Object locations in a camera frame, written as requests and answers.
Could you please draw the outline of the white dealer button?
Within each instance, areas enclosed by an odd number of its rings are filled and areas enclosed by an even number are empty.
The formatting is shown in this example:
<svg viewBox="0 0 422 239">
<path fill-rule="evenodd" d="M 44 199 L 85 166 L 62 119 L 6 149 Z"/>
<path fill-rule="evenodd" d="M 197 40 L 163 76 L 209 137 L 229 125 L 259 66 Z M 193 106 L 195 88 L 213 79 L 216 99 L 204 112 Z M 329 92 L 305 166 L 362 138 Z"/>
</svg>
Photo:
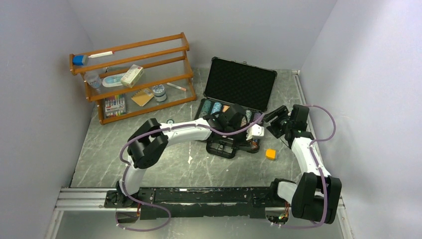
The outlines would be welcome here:
<svg viewBox="0 0 422 239">
<path fill-rule="evenodd" d="M 277 151 L 274 149 L 267 149 L 265 152 L 265 157 L 269 160 L 275 160 L 277 156 Z"/>
</svg>

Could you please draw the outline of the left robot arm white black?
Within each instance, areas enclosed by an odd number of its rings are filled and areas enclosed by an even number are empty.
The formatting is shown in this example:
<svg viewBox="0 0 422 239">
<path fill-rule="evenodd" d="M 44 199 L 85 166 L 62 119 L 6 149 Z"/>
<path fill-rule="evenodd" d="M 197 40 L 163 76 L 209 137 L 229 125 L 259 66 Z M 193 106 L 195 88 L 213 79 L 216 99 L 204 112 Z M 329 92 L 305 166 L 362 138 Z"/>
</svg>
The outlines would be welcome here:
<svg viewBox="0 0 422 239">
<path fill-rule="evenodd" d="M 155 118 L 147 120 L 123 146 L 127 158 L 122 178 L 116 184 L 118 201 L 125 207 L 136 204 L 138 191 L 146 170 L 154 166 L 167 147 L 188 141 L 203 141 L 217 137 L 240 138 L 247 141 L 247 134 L 254 122 L 242 125 L 247 118 L 246 111 L 235 104 L 227 111 L 205 115 L 193 121 L 182 123 L 159 123 Z"/>
</svg>

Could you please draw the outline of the black poker set case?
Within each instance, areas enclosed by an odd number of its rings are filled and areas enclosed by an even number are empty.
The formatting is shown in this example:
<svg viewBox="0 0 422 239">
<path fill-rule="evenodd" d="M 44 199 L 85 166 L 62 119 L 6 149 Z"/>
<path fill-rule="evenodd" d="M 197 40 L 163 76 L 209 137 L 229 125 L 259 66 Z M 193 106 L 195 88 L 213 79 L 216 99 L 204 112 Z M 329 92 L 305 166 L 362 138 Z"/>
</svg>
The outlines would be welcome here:
<svg viewBox="0 0 422 239">
<path fill-rule="evenodd" d="M 250 122 L 255 113 L 263 113 L 268 108 L 269 99 L 277 78 L 275 70 L 264 69 L 257 66 L 239 63 L 231 60 L 214 57 L 204 89 L 204 98 L 196 112 L 195 119 L 199 118 L 201 107 L 205 100 L 212 102 L 210 112 L 215 102 L 232 106 L 241 105 L 245 110 L 252 112 Z M 248 153 L 259 151 L 260 140 L 252 139 L 243 141 L 240 138 L 217 137 L 205 140 L 208 153 L 234 158 L 237 151 Z"/>
</svg>

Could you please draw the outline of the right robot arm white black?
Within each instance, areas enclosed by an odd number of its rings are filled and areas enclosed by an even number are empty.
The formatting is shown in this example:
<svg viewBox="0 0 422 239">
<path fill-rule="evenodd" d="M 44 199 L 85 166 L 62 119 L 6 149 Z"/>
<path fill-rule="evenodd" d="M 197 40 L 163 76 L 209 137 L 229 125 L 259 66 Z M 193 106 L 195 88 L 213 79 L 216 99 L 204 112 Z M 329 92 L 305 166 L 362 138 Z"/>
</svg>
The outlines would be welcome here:
<svg viewBox="0 0 422 239">
<path fill-rule="evenodd" d="M 293 105 L 291 111 L 281 106 L 263 118 L 273 136 L 285 139 L 302 172 L 299 183 L 275 179 L 267 198 L 274 206 L 285 203 L 293 217 L 308 220 L 318 227 L 333 223 L 342 182 L 331 176 L 315 152 L 315 143 L 321 140 L 307 131 L 309 111 L 309 105 Z"/>
</svg>

